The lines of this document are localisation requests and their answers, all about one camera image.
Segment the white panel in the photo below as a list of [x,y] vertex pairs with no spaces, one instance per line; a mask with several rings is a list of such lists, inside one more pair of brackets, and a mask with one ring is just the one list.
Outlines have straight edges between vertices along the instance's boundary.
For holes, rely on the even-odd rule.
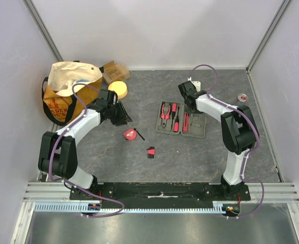
[[64,60],[245,67],[281,0],[34,0]]
[[252,76],[281,172],[299,195],[299,0],[285,13]]
[[0,0],[0,244],[11,240],[29,180],[37,177],[41,83],[54,58],[20,0]]

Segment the gray floor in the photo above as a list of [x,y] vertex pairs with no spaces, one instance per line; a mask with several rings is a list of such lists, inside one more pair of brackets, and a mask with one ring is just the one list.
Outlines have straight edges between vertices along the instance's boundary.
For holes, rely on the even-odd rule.
[[[279,181],[265,132],[244,70],[219,70],[220,83],[212,95],[235,104],[236,95],[245,93],[260,132],[260,148],[250,155],[245,176],[263,181]],[[180,101],[177,86],[187,80],[188,71],[134,71],[126,81],[128,95],[123,98],[133,122],[130,126],[114,127],[109,121],[91,130],[78,144],[78,164],[99,181],[212,181],[219,182],[227,160],[220,124],[210,118],[204,139],[181,135],[165,135],[155,131],[161,101]],[[201,88],[214,82],[210,70],[198,70],[193,80]],[[132,128],[145,137],[127,141],[123,132]],[[146,149],[154,146],[155,159],[147,159]]]
[[[244,212],[256,207],[242,204]],[[265,205],[256,215],[125,213],[86,219],[78,213],[35,212],[25,244],[298,243],[286,204]]]

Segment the pliers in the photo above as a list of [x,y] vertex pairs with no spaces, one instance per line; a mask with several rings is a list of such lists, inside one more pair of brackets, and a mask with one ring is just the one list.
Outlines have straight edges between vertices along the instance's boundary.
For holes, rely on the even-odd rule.
[[172,107],[172,105],[169,104],[168,113],[165,115],[164,114],[165,103],[164,102],[162,103],[162,106],[161,106],[161,119],[162,119],[161,126],[162,126],[162,128],[166,127],[166,123],[167,123],[168,119],[170,119],[171,107]]

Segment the cardboard box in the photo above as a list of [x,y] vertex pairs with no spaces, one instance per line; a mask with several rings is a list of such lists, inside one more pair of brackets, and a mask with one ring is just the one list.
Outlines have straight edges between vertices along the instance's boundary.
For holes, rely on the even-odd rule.
[[104,73],[103,78],[109,85],[117,80],[126,80],[130,77],[130,73],[123,63],[115,64],[111,61],[103,66]]

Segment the gray tool case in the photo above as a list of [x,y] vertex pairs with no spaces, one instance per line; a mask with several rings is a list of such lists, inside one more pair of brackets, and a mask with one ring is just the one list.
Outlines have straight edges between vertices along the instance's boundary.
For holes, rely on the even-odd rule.
[[[172,122],[172,112],[170,113],[170,119],[167,120],[166,127],[163,128],[162,126],[162,119],[161,119],[161,109],[162,109],[162,104],[165,104],[164,107],[164,114],[167,114],[169,110],[169,104],[171,104],[171,110],[172,110],[172,105],[176,103],[177,109],[175,113],[175,117]],[[179,129],[177,132],[174,132],[174,122],[177,116],[177,111],[179,107]],[[187,107],[185,107],[184,103],[180,102],[171,102],[171,101],[162,101],[160,103],[159,107],[159,115],[156,121],[156,131],[158,133],[165,133],[165,134],[171,134],[171,135],[178,135],[181,133],[183,136],[192,136],[192,137],[199,137],[203,138],[205,137],[205,131],[206,131],[206,124],[208,123],[208,115],[205,113],[190,113],[189,112],[189,123],[188,123],[188,131],[183,130],[184,126],[184,118],[185,118],[185,113],[187,113]]]

